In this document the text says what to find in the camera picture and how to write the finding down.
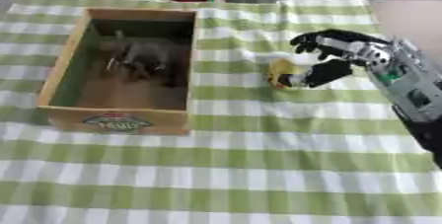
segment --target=green checkered tablecloth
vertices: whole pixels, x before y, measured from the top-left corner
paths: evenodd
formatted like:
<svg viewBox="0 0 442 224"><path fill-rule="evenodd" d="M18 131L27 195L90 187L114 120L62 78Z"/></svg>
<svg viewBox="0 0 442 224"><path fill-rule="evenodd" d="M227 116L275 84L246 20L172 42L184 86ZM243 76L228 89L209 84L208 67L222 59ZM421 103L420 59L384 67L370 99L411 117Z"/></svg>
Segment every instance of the green checkered tablecloth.
<svg viewBox="0 0 442 224"><path fill-rule="evenodd" d="M197 9L189 136L61 132L36 97L86 6ZM365 0L18 0L0 23L0 223L442 223L442 175L363 72L275 91L288 41L374 35Z"/></svg>

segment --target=black robotic glove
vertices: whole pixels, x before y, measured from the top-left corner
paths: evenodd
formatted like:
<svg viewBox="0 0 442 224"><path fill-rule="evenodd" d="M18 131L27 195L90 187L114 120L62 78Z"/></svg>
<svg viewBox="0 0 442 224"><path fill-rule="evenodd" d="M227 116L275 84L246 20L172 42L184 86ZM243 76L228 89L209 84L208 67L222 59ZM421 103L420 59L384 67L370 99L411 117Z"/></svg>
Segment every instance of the black robotic glove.
<svg viewBox="0 0 442 224"><path fill-rule="evenodd" d="M386 40L366 36L361 33L352 32L352 31L341 31L341 30L324 30L319 32L305 33L300 36L293 38L290 41L292 46L296 46L296 53L303 52L313 52L313 50L318 49L321 51L321 54L318 56L319 60L325 60L329 55L335 55L342 57L344 51L335 47L320 45L317 43L317 37L328 37L336 40L340 40L343 42L355 42L355 41L363 41L363 42L376 42L381 44L387 44Z"/></svg>

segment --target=table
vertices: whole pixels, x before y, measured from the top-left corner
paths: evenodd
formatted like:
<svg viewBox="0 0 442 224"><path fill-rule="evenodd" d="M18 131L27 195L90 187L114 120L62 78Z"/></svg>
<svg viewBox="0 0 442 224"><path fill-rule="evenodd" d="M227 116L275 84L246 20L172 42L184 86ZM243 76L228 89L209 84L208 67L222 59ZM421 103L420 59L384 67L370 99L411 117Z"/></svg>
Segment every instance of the table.
<svg viewBox="0 0 442 224"><path fill-rule="evenodd" d="M83 7L198 11L189 136L60 132L37 93ZM365 0L18 0L0 23L0 223L440 223L442 175L362 71L273 90L303 32L375 35Z"/></svg>

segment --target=wooden box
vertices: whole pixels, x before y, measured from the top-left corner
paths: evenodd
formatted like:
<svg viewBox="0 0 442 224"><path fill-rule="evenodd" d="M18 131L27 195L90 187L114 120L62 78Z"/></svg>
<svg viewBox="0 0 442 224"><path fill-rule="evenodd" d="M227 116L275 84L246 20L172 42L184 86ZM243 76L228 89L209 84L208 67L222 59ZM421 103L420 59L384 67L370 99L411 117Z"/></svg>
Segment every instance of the wooden box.
<svg viewBox="0 0 442 224"><path fill-rule="evenodd" d="M187 133L187 78L195 13L142 9L89 8L66 42L39 95L37 106L54 126L95 132ZM159 77L130 81L109 73L106 42L115 32L125 39L167 39L184 65L184 81L167 87Z"/></svg>

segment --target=open wooden crate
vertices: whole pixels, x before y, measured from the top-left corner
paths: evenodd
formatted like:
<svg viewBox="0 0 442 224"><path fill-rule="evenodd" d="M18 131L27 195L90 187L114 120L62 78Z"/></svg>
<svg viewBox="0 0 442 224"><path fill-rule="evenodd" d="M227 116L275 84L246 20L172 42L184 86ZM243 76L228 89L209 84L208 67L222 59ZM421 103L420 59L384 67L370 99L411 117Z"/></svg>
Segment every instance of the open wooden crate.
<svg viewBox="0 0 442 224"><path fill-rule="evenodd" d="M128 81L121 72L103 75L106 40L166 38L187 61L193 46L194 12L90 8L78 22L44 84L37 106L64 130L128 133L187 133L187 81L167 87L160 79Z"/></svg>

